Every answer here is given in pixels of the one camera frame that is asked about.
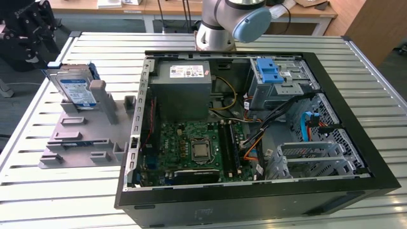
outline ram slot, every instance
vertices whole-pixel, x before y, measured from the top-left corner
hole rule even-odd
[[[234,161],[235,161],[235,166],[236,166],[236,171],[238,174],[242,173],[240,171],[240,161],[239,161],[239,148],[238,148],[238,139],[235,138],[235,131],[234,131],[234,126],[230,125],[230,133],[231,133],[231,145],[232,145],[232,154],[234,154]]]
[[[234,155],[234,136],[231,135],[231,125],[224,123],[218,125],[219,144],[222,152],[223,173],[226,177],[232,177],[236,172]]]

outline sticker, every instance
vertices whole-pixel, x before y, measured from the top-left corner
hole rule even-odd
[[[250,102],[244,101],[244,110],[250,110]]]
[[[124,10],[123,12],[124,13],[142,13],[142,11],[138,11],[138,10]]]
[[[96,106],[96,99],[87,89],[88,83],[86,80],[60,80],[60,82],[75,105],[83,108]]]
[[[280,76],[291,76],[290,72],[280,72]]]
[[[271,156],[272,155],[272,150],[267,149],[264,156]]]
[[[170,78],[204,77],[203,65],[174,65],[170,68]]]
[[[78,146],[76,143],[63,143],[62,145],[63,145],[63,146]]]
[[[263,167],[259,164],[256,165],[256,171],[263,175]]]

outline blue cable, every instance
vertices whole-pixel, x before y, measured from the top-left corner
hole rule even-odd
[[[303,139],[304,139],[304,142],[308,142],[310,140],[308,140],[308,134],[307,134],[307,126],[306,126],[306,122],[307,122],[307,120],[306,120],[306,118],[308,117],[308,118],[311,118],[311,115],[314,115],[314,116],[319,116],[319,113],[312,113],[312,112],[310,112],[310,111],[307,111],[307,112],[304,112],[303,114],[302,114],[302,116],[300,116],[300,133],[303,134]]]

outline power supply label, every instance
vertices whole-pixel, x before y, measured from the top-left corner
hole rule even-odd
[[[170,78],[204,77],[203,65],[174,65],[170,68]]]
[[[91,109],[96,106],[96,99],[88,90],[88,83],[86,80],[60,80],[66,93],[76,106],[83,109]]]

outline yellow wire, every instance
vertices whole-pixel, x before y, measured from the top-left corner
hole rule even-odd
[[[231,108],[235,105],[236,100],[238,100],[236,91],[235,91],[235,88],[232,87],[232,85],[222,77],[216,76],[216,78],[220,79],[230,86],[231,90],[234,91],[234,97],[235,98],[234,98],[234,102],[231,103],[231,105],[228,105],[226,107],[210,108],[211,111],[219,111],[219,110],[226,110],[226,109]]]

